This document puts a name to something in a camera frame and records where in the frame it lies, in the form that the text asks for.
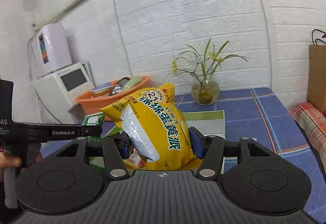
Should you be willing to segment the person's left hand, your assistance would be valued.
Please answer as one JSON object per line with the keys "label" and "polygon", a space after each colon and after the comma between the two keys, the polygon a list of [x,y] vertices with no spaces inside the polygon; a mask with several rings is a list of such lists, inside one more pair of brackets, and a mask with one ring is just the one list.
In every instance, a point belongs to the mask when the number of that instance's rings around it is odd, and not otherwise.
{"label": "person's left hand", "polygon": [[9,168],[9,167],[20,168],[21,165],[22,165],[22,160],[19,157],[16,157],[10,153],[1,152],[1,156],[0,156],[1,172],[3,172],[5,168]]}

